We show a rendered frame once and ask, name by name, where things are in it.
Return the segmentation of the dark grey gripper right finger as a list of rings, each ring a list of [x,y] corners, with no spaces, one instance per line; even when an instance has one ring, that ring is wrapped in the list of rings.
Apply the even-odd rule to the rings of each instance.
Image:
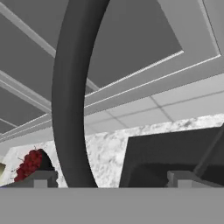
[[[168,187],[172,188],[224,188],[220,185],[208,180],[204,180],[204,173],[196,175],[191,171],[168,171]]]

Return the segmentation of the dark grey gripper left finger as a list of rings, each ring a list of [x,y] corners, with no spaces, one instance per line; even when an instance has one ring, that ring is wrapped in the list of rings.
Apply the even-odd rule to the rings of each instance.
[[[57,179],[56,171],[35,171],[24,180],[3,185],[3,188],[57,188]]]

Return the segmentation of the dark grey curved faucet spout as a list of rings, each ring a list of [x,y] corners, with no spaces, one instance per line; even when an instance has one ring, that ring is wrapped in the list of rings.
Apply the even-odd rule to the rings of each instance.
[[[69,187],[95,187],[84,135],[84,99],[90,58],[110,0],[69,0],[52,76],[52,129]]]

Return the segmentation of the red grape bunch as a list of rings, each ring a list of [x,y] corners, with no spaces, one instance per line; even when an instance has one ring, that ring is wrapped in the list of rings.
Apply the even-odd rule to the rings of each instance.
[[[17,176],[14,178],[15,182],[24,180],[33,174],[41,165],[42,153],[41,149],[31,150],[24,156],[23,163],[16,169]]]

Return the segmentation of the pale yellow object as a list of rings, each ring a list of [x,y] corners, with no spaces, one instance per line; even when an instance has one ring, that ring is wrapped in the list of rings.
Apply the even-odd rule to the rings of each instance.
[[[5,167],[6,167],[6,164],[0,163],[0,185],[2,183],[1,179],[2,179],[3,174],[4,174]]]

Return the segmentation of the grey panelled cupboard door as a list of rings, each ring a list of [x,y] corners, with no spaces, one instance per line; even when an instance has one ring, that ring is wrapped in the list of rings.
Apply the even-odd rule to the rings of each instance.
[[[203,0],[203,2],[220,54],[224,56],[224,0]]]
[[[53,62],[56,50],[7,2],[0,0],[0,70],[14,95],[51,112]]]
[[[202,0],[111,0],[94,44],[86,104],[221,56]]]

